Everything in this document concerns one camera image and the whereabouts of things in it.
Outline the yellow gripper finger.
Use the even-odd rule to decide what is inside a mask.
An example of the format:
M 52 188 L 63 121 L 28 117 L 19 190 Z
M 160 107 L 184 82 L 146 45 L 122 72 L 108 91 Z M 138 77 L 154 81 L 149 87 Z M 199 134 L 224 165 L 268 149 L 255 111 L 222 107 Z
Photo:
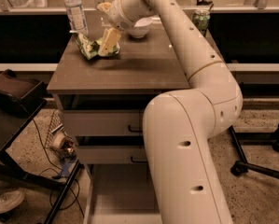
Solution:
M 120 38 L 120 30 L 116 28 L 105 29 L 98 54 L 105 57 L 118 52 Z
M 97 9 L 102 11 L 103 13 L 107 14 L 110 10 L 111 4 L 109 2 L 100 3 L 97 6 Z

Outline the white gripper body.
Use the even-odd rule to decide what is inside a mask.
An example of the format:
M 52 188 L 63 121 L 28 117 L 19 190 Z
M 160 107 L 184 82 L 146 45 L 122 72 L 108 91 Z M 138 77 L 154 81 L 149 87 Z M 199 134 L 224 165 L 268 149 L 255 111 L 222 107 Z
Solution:
M 120 31 L 128 30 L 134 26 L 122 8 L 122 0 L 115 0 L 111 3 L 108 11 L 108 21 L 116 29 Z

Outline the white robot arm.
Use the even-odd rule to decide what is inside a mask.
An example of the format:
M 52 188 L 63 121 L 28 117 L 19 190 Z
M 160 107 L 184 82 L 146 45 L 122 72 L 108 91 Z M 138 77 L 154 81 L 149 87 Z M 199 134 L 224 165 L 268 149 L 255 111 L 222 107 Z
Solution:
M 229 68 L 176 0 L 115 0 L 98 8 L 113 27 L 100 55 L 112 50 L 119 32 L 158 15 L 189 84 L 153 98 L 143 116 L 162 224 L 233 224 L 208 146 L 242 110 L 243 96 Z

